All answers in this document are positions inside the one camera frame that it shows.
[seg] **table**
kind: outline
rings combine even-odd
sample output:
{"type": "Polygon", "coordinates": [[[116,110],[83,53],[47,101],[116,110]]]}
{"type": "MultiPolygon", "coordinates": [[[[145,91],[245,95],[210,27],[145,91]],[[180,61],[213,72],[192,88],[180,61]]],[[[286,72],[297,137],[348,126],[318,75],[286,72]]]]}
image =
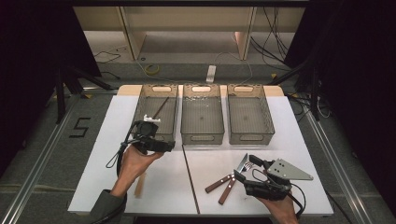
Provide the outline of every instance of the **table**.
{"type": "MultiPolygon", "coordinates": [[[[73,213],[88,213],[102,189],[111,189],[116,180],[116,168],[106,168],[117,152],[129,129],[141,86],[122,86],[107,110],[92,154],[78,188],[68,208],[73,213]]],[[[155,161],[147,170],[140,198],[134,196],[137,181],[128,191],[125,213],[134,216],[269,216],[259,201],[247,196],[241,183],[235,183],[224,205],[218,199],[225,186],[209,194],[205,187],[230,173],[245,153],[263,160],[284,159],[314,177],[313,181],[292,181],[306,196],[304,215],[329,216],[332,208],[321,185],[315,166],[291,111],[288,99],[279,87],[265,87],[267,101],[276,129],[268,146],[230,146],[228,127],[225,125],[223,144],[220,146],[182,146],[180,134],[181,104],[177,116],[176,146],[170,153],[155,161]]],[[[226,118],[226,87],[221,86],[222,109],[226,118]]],[[[293,195],[303,201],[294,189],[293,195]]]]}

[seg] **black stand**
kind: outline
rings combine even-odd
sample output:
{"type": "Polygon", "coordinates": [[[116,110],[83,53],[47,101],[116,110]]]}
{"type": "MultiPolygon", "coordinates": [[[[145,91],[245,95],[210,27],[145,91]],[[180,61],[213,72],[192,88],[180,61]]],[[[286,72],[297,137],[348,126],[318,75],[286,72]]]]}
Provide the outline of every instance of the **black stand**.
{"type": "Polygon", "coordinates": [[[107,91],[115,90],[105,82],[97,79],[96,77],[91,76],[90,74],[74,66],[67,66],[63,69],[59,69],[56,75],[56,94],[58,100],[58,119],[56,123],[61,122],[61,119],[64,117],[66,110],[65,102],[64,102],[64,84],[72,94],[81,94],[83,91],[83,88],[78,81],[78,77],[83,77],[89,80],[91,83],[96,84],[97,86],[107,91]]]}
{"type": "Polygon", "coordinates": [[[300,91],[302,86],[311,77],[311,100],[310,110],[316,120],[319,120],[318,115],[318,75],[319,70],[322,69],[325,57],[331,51],[333,43],[333,37],[338,34],[339,29],[342,27],[343,20],[347,16],[349,9],[351,8],[353,0],[341,0],[339,6],[334,13],[328,19],[327,25],[321,31],[318,40],[315,42],[311,53],[308,55],[306,60],[286,73],[284,76],[268,83],[268,85],[278,85],[281,82],[299,74],[299,78],[295,84],[297,91],[300,91]]]}

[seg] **floor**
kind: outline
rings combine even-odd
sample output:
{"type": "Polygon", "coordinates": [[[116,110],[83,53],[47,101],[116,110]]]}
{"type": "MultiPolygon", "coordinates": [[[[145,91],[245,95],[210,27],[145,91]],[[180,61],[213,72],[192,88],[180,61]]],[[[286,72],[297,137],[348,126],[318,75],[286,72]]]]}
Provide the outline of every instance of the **floor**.
{"type": "MultiPolygon", "coordinates": [[[[267,35],[253,34],[260,44],[265,41],[267,35]]],[[[237,47],[232,33],[151,33],[148,34],[142,53],[136,62],[129,57],[122,34],[87,32],[86,36],[93,54],[107,51],[120,55],[119,57],[100,53],[95,57],[103,72],[101,79],[114,87],[159,81],[164,83],[205,82],[210,64],[217,67],[215,83],[219,84],[244,81],[265,84],[272,80],[273,75],[281,76],[286,72],[277,68],[288,70],[287,66],[278,61],[270,59],[264,61],[262,55],[254,48],[249,49],[246,61],[238,60],[237,47]],[[143,66],[159,65],[160,72],[152,77],[145,76],[138,63],[143,66]]],[[[287,46],[293,34],[281,36],[287,46]]],[[[281,57],[273,38],[269,40],[266,47],[276,56],[281,57]]],[[[294,93],[295,80],[296,77],[280,85],[285,93],[294,93]]],[[[93,143],[101,128],[111,98],[117,93],[116,91],[102,91],[86,80],[81,80],[81,83],[86,89],[83,96],[66,94],[69,113],[64,119],[64,125],[55,124],[56,98],[50,98],[47,107],[26,139],[26,148],[19,151],[1,177],[0,217],[2,220],[8,208],[15,203],[20,189],[26,187],[26,183],[33,175],[31,172],[34,171],[36,180],[30,181],[34,183],[33,188],[30,188],[31,191],[21,201],[20,210],[18,210],[20,212],[14,219],[16,222],[13,223],[73,223],[71,220],[74,214],[68,213],[67,207],[90,157],[93,143]],[[82,130],[74,129],[78,119],[79,126],[88,127],[88,130],[84,137],[73,138],[72,135],[83,134],[82,130]],[[50,140],[54,140],[55,144],[49,144],[50,140]],[[39,160],[43,163],[41,168],[37,169],[36,162],[39,160]]],[[[306,97],[303,93],[299,94],[299,97],[306,97]]],[[[315,122],[300,103],[290,99],[290,104],[296,114],[323,187],[329,192],[329,200],[334,207],[334,215],[330,217],[302,216],[300,223],[348,223],[342,211],[345,211],[352,223],[396,223],[395,217],[368,178],[359,159],[354,157],[336,115],[331,113],[327,117],[329,111],[323,108],[320,122],[315,122]],[[317,127],[321,127],[323,131],[317,132],[317,127]],[[324,135],[328,141],[319,140],[319,136],[324,135]],[[338,159],[335,165],[332,161],[334,155],[338,159]],[[348,183],[343,183],[340,176],[346,178],[348,183]],[[351,206],[355,202],[363,204],[362,209],[351,206]]],[[[121,223],[133,221],[133,217],[124,216],[121,223]]],[[[257,220],[221,219],[217,220],[217,223],[246,221],[257,220]]],[[[163,217],[138,218],[136,223],[191,223],[191,221],[163,217]]]]}

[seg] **dark stick in basket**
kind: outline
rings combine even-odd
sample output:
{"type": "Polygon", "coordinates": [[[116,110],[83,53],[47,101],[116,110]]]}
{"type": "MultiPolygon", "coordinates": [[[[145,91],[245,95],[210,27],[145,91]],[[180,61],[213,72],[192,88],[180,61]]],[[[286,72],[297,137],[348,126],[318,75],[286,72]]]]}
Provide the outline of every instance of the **dark stick in basket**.
{"type": "Polygon", "coordinates": [[[157,111],[157,113],[155,113],[155,115],[152,117],[153,119],[155,119],[157,116],[158,116],[158,114],[161,112],[161,110],[163,109],[163,106],[166,104],[166,102],[168,101],[168,99],[169,99],[169,96],[168,97],[166,97],[166,99],[165,99],[165,101],[163,102],[163,104],[160,106],[160,108],[158,109],[158,111],[157,111]]]}

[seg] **person's left hand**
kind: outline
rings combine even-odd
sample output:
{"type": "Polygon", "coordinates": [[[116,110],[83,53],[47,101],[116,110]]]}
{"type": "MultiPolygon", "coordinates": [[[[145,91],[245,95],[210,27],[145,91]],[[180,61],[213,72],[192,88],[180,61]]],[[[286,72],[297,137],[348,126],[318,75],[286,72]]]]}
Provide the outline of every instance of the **person's left hand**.
{"type": "Polygon", "coordinates": [[[123,154],[119,178],[110,194],[122,198],[134,181],[145,173],[149,166],[162,155],[163,153],[160,152],[144,155],[130,145],[123,154]]]}

